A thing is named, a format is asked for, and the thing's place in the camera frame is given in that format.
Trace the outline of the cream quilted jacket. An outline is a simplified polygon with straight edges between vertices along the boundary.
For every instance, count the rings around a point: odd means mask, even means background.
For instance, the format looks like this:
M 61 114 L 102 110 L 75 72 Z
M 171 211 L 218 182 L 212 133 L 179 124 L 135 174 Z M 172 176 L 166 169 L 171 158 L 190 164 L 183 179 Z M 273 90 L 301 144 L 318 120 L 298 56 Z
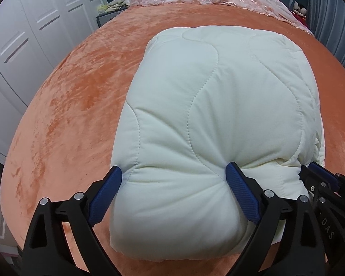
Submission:
M 299 46 L 239 26 L 174 27 L 146 46 L 116 130 L 123 173 L 110 244 L 160 262 L 241 252 L 254 224 L 226 181 L 235 162 L 282 198 L 325 161 L 319 92 Z

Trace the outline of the orange plush bedspread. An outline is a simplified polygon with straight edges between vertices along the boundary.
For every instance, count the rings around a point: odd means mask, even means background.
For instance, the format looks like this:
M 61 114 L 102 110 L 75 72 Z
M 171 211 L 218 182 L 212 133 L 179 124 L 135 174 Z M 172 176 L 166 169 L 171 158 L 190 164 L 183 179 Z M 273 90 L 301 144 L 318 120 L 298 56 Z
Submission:
M 67 200 L 109 170 L 121 109 L 147 43 L 171 27 L 244 26 L 277 32 L 306 55 L 319 88 L 325 166 L 345 175 L 345 69 L 314 36 L 233 6 L 133 7 L 76 46 L 44 81 L 5 161 L 0 203 L 19 246 L 41 198 Z

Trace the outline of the grey blue curtain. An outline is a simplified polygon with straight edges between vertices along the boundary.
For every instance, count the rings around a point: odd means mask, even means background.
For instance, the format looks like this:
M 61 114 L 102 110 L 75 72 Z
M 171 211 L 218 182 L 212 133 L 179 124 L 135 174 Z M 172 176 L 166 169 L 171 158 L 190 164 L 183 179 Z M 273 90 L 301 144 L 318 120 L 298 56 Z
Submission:
M 345 68 L 345 1 L 308 0 L 308 26 Z

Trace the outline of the plush toy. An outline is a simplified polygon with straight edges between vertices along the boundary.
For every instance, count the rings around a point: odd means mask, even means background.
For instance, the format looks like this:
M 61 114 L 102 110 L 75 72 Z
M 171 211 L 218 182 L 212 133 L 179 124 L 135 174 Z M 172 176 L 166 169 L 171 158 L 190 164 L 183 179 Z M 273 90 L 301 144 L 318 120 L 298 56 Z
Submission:
M 307 25 L 307 9 L 302 4 L 299 4 L 296 1 L 294 1 L 291 12 L 294 15 L 294 17 L 298 21 L 300 21 L 304 26 L 306 27 L 308 26 Z

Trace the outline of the white wardrobe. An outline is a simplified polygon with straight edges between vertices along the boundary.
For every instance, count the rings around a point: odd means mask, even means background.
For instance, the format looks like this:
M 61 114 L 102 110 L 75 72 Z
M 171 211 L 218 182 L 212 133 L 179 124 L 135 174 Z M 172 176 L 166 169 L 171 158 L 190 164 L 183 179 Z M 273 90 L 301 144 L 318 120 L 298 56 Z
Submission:
M 41 194 L 63 196 L 71 171 L 104 160 L 107 50 L 100 32 L 79 33 L 85 26 L 53 0 L 0 5 L 0 202 L 18 244 Z

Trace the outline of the dark nightstand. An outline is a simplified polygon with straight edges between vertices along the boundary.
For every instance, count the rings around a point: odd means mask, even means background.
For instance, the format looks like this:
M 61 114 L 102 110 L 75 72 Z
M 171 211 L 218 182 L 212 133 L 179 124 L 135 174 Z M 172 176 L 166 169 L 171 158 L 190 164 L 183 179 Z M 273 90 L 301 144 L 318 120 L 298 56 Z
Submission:
M 125 11 L 125 9 L 120 9 L 114 12 L 105 12 L 104 14 L 98 15 L 96 17 L 96 22 L 97 22 L 98 27 L 102 27 L 107 22 L 111 21 L 114 17 L 121 14 L 123 11 Z

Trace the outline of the yellow items on nightstand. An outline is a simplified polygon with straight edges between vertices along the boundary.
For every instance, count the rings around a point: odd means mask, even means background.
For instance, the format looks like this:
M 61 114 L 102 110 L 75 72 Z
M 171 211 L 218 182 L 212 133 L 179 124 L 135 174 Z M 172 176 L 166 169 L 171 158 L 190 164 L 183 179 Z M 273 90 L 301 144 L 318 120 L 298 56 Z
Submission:
M 100 4 L 97 8 L 98 14 L 118 11 L 129 6 L 129 0 L 112 0 L 107 4 Z

